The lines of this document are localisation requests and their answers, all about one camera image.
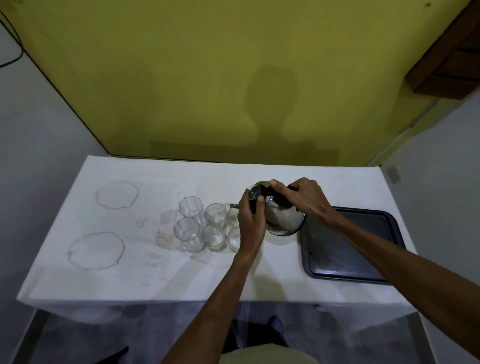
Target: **hand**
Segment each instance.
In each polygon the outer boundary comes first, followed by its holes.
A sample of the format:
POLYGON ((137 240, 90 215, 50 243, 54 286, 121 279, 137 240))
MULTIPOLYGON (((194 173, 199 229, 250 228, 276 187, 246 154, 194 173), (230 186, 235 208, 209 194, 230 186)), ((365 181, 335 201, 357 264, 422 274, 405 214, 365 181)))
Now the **hand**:
POLYGON ((282 182, 271 180, 270 186, 285 196, 304 214, 320 217, 326 224, 333 224, 340 214, 330 205, 317 181, 300 178, 286 187, 282 182))
POLYGON ((239 226, 240 226, 240 249, 239 255, 247 255, 252 259, 257 256, 265 237, 265 199, 257 198, 257 209, 252 214, 249 204, 249 190, 245 190, 240 200, 239 226))

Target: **tabletop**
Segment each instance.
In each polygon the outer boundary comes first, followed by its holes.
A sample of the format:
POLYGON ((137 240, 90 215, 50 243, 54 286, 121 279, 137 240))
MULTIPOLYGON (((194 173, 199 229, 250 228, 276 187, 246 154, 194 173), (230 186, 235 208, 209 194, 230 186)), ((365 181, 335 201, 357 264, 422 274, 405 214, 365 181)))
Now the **tabletop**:
MULTIPOLYGON (((415 248, 380 168, 274 166, 88 157, 18 294, 20 301, 129 304, 206 300, 234 252, 179 251, 173 226, 182 198, 238 202, 272 178, 315 179, 334 206, 383 210, 415 248)), ((392 286, 314 279, 298 236, 267 232, 241 300, 409 305, 392 286)))

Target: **table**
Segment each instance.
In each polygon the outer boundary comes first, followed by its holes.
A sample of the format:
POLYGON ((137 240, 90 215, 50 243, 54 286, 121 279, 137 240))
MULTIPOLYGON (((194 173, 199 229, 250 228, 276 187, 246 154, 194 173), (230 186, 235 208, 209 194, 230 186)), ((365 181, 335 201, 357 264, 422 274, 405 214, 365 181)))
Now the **table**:
MULTIPOLYGON (((380 168, 305 167, 89 156, 29 271, 17 299, 78 321, 102 322, 119 306, 204 301, 234 253, 177 249, 180 200, 238 202, 271 178, 315 179, 335 206, 387 211, 415 253, 380 168)), ((319 303, 357 330, 415 309, 392 286, 314 279, 303 270, 297 235, 267 232, 242 301, 319 303)))

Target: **drinking glass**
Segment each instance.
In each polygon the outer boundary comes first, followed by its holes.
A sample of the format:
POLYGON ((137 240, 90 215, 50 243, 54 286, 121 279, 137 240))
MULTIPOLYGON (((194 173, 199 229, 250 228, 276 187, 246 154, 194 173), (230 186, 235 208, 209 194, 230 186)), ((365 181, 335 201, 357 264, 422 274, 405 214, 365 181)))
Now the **drinking glass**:
POLYGON ((205 209, 205 216, 211 224, 225 225, 227 209, 223 204, 211 204, 205 209))
POLYGON ((237 252, 240 249, 240 228, 234 227, 227 235, 228 245, 230 249, 237 252))
POLYGON ((218 224, 208 225, 202 232, 202 240, 205 246, 214 252, 225 248, 225 232, 222 226, 218 224))
POLYGON ((173 228, 175 236, 183 243, 188 252, 197 253, 204 248, 200 235, 200 226, 195 218, 183 218, 173 228))
POLYGON ((232 228, 239 225, 239 210, 237 208, 231 207, 227 212, 227 222, 228 225, 232 228))
POLYGON ((202 205, 200 198, 196 196, 188 196, 184 198, 180 201, 179 211, 186 218, 195 218, 200 225, 200 228, 207 226, 204 206, 202 205))

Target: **wire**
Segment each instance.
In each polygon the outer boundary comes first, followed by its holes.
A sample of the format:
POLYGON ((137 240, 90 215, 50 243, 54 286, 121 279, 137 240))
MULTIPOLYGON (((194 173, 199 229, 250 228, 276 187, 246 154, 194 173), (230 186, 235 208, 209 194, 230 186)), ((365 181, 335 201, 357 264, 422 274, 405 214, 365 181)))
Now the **wire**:
POLYGON ((15 58, 14 60, 11 60, 11 61, 8 61, 4 64, 0 64, 0 68, 3 68, 5 66, 8 66, 9 64, 12 64, 12 63, 15 63, 17 62, 21 57, 23 57, 24 53, 25 53, 25 49, 24 49, 24 44, 22 43, 22 40, 20 39, 20 36, 18 35, 17 33, 17 30, 15 29, 15 27, 13 26, 13 24, 10 22, 10 20, 8 20, 7 16, 3 13, 2 10, 0 10, 0 14, 2 14, 2 16, 7 20, 8 24, 10 24, 10 27, 12 27, 13 31, 15 32, 15 35, 17 36, 18 38, 18 43, 20 45, 20 48, 22 49, 22 51, 20 52, 20 56, 18 56, 17 58, 15 58))

